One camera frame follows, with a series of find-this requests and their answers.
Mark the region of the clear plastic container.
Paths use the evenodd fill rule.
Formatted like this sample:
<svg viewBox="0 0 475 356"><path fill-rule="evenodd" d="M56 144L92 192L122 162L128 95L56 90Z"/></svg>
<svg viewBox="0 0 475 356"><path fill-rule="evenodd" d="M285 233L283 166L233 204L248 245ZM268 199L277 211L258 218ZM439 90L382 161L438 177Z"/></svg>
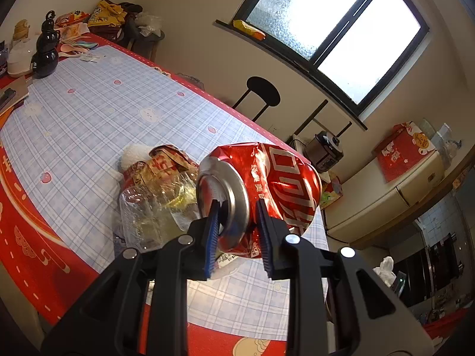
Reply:
<svg viewBox="0 0 475 356"><path fill-rule="evenodd" d="M185 234L200 219L197 174L184 171L121 192L119 206L123 238L128 247L154 251Z"/></svg>

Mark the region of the colourful bags beside table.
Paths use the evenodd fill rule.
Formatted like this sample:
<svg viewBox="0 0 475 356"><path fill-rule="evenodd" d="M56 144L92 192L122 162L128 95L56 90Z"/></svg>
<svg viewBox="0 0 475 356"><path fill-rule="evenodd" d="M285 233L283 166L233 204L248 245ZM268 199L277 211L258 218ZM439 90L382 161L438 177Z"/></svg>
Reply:
<svg viewBox="0 0 475 356"><path fill-rule="evenodd" d="M343 196L343 188L339 177L332 171L328 171L326 176L322 174L320 177L322 179L320 208L325 209Z"/></svg>

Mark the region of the crushed red cola can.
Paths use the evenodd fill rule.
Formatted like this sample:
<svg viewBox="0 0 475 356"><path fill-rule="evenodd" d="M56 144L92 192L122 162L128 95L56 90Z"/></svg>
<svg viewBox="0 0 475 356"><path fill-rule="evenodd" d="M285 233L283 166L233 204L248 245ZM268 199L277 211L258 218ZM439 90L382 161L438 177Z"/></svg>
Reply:
<svg viewBox="0 0 475 356"><path fill-rule="evenodd" d="M311 165L278 145L245 142L214 149L199 165L197 204L206 217L212 201L221 204L217 249L259 258L257 203L303 235L320 203L321 181Z"/></svg>

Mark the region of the gold red snack wrapper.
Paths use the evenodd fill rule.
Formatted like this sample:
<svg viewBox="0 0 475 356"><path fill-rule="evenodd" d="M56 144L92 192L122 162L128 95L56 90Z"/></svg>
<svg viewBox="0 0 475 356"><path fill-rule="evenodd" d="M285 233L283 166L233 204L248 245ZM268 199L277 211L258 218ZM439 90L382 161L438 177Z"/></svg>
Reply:
<svg viewBox="0 0 475 356"><path fill-rule="evenodd" d="M198 171L198 164L174 145L155 146L150 151L150 157L147 162L136 162L122 172L121 190L137 185L146 186L181 172L190 171L195 174Z"/></svg>

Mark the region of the red festive cloth on fridge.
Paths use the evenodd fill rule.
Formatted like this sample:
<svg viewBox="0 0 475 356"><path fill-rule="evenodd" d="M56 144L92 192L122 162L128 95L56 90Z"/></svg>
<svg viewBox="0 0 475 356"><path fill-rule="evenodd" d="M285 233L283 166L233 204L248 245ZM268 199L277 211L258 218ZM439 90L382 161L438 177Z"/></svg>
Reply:
<svg viewBox="0 0 475 356"><path fill-rule="evenodd" d="M419 126L410 121L395 125L373 152L386 182L392 182L435 149Z"/></svg>

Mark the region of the small white side table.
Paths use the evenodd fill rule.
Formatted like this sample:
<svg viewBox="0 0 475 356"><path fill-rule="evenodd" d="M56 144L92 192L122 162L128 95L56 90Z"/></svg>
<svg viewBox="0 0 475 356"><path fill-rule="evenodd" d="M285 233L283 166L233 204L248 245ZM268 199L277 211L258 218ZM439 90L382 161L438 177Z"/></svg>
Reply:
<svg viewBox="0 0 475 356"><path fill-rule="evenodd" d="M297 135L292 134L286 141L286 143L296 152L305 156L306 143L303 142Z"/></svg>

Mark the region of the black round-back chair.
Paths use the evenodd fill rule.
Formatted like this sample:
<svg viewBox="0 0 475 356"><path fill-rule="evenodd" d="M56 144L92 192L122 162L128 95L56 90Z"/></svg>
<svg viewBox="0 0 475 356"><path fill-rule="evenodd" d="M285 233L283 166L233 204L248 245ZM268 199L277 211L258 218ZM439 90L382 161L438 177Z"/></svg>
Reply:
<svg viewBox="0 0 475 356"><path fill-rule="evenodd" d="M273 85L269 80L261 77L261 76L250 76L250 78L246 81L247 90L244 94L237 100L237 102L233 105L232 109L236 109L239 104L244 101L246 96L249 93L254 93L257 95L262 101L265 103L264 107L258 112L258 114L252 119L253 122L256 122L262 114L269 108L269 107L277 107L280 104L281 96L278 92L278 89Z"/></svg>

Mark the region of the yellow snack bags pile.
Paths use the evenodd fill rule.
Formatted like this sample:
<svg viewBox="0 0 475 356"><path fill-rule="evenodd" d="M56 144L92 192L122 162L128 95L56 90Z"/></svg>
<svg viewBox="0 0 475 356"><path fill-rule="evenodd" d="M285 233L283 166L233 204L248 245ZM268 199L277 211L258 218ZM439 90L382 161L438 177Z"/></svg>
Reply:
<svg viewBox="0 0 475 356"><path fill-rule="evenodd" d="M101 0L88 19L88 27L119 28L125 23L127 12L118 4Z"/></svg>

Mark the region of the black gourd-shaped bottle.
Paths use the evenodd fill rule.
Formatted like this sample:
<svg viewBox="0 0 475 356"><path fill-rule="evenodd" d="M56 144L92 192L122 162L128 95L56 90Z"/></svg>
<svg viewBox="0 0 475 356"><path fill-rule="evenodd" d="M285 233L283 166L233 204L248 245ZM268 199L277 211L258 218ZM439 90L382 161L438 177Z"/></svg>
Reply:
<svg viewBox="0 0 475 356"><path fill-rule="evenodd" d="M36 41L36 52L31 59L32 73L36 79L50 76L59 62L56 48L60 42L60 32L55 29L55 16L54 10L46 14Z"/></svg>

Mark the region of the cream two-door refrigerator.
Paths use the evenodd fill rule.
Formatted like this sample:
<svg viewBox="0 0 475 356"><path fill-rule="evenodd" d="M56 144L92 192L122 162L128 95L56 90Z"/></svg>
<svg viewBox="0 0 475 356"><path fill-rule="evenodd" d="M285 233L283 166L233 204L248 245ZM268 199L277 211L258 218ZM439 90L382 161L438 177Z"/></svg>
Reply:
<svg viewBox="0 0 475 356"><path fill-rule="evenodd" d="M443 178L438 151L391 182L373 159L343 183L342 196L324 209L327 232L346 243L361 239L421 201Z"/></svg>

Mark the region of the yellow snack packet on sill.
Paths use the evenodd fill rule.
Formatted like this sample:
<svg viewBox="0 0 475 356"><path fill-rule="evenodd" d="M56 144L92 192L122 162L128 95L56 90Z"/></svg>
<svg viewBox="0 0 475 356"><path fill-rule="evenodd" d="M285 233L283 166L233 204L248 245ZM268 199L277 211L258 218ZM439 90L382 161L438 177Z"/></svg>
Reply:
<svg viewBox="0 0 475 356"><path fill-rule="evenodd" d="M258 41L263 41L266 38L266 34L263 31L246 23L244 20L233 20L233 27Z"/></svg>

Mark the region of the black framed window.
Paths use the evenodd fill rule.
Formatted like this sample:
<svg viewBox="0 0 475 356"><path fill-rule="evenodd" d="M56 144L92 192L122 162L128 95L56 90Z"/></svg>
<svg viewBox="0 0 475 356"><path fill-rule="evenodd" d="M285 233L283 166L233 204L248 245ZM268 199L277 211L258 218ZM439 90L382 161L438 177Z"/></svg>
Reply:
<svg viewBox="0 0 475 356"><path fill-rule="evenodd" d="M235 29L236 19L266 38ZM412 0L244 0L229 22L215 24L293 68L362 129L430 31Z"/></svg>

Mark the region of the black kitchen stove counter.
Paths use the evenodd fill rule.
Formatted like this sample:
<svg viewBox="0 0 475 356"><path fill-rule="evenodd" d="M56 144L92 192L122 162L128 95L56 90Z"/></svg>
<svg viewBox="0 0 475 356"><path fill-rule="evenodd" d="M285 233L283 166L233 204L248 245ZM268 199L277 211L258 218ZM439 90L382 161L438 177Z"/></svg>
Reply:
<svg viewBox="0 0 475 356"><path fill-rule="evenodd" d="M450 232L434 244L421 233L391 249L394 272L403 273L399 298L422 324L457 311L473 286L468 247Z"/></svg>

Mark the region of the electric pressure cooker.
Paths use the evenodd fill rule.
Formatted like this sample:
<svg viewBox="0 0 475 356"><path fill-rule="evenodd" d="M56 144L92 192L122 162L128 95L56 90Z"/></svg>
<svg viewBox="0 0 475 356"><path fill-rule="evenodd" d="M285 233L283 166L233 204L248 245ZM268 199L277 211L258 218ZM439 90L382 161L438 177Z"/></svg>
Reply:
<svg viewBox="0 0 475 356"><path fill-rule="evenodd" d="M329 171L344 157L339 139L327 131L319 132L307 143L304 155L318 173Z"/></svg>

